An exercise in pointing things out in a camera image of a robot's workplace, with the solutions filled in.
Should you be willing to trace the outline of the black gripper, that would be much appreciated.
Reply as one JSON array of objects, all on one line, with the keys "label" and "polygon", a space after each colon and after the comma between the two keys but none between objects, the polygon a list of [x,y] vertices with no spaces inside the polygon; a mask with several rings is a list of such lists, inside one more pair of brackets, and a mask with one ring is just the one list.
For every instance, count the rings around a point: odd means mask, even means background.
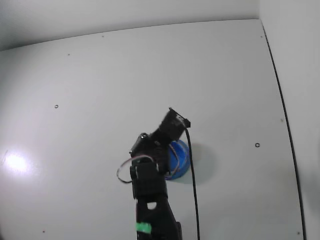
[{"label": "black gripper", "polygon": [[149,156],[158,164],[161,174],[168,175],[171,172],[169,144],[167,142],[161,143],[157,138],[153,139],[151,134],[141,133],[130,149],[129,154],[132,158],[141,155]]}]

